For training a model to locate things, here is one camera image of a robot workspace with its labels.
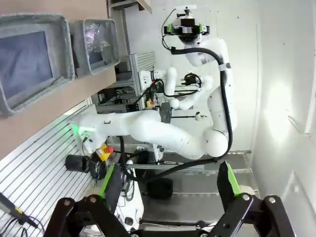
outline red button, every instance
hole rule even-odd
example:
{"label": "red button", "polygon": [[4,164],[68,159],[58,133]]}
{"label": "red button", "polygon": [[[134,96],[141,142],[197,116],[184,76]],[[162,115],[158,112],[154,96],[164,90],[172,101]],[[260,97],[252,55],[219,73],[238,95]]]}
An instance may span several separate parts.
{"label": "red button", "polygon": [[107,148],[104,149],[104,152],[105,152],[105,153],[114,152],[114,147],[107,147]]}

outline plastic wrapper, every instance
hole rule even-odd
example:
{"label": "plastic wrapper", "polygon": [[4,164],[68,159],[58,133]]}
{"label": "plastic wrapper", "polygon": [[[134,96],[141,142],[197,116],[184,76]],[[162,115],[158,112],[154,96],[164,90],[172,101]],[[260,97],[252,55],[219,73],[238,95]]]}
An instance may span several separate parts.
{"label": "plastic wrapper", "polygon": [[84,37],[88,53],[102,52],[103,48],[110,45],[104,38],[104,32],[100,24],[86,26]]}

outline brown table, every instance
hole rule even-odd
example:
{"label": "brown table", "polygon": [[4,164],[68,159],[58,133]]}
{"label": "brown table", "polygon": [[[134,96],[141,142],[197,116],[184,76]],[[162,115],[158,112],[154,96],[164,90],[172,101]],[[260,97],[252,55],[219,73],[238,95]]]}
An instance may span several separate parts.
{"label": "brown table", "polygon": [[[60,13],[70,22],[108,17],[106,0],[0,0],[0,15],[18,12]],[[0,160],[65,111],[115,81],[112,67],[76,79],[12,117],[0,117]]]}

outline wooden tabletop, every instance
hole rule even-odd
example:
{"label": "wooden tabletop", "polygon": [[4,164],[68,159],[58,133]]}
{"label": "wooden tabletop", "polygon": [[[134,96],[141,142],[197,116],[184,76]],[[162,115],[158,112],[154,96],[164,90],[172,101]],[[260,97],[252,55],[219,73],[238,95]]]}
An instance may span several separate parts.
{"label": "wooden tabletop", "polygon": [[[0,15],[56,13],[71,22],[107,18],[106,7],[106,0],[0,0]],[[58,116],[115,81],[112,67],[95,76],[75,79],[12,117],[0,117],[0,160]]]}

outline wooden board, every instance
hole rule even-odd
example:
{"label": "wooden board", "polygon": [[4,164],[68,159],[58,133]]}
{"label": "wooden board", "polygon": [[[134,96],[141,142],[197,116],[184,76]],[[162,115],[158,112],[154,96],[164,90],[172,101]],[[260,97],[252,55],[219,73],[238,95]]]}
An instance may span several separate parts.
{"label": "wooden board", "polygon": [[[59,13],[70,22],[108,17],[106,0],[0,0],[0,6],[0,15],[19,12]],[[0,160],[65,111],[115,81],[112,67],[96,76],[76,79],[12,117],[0,117]]]}

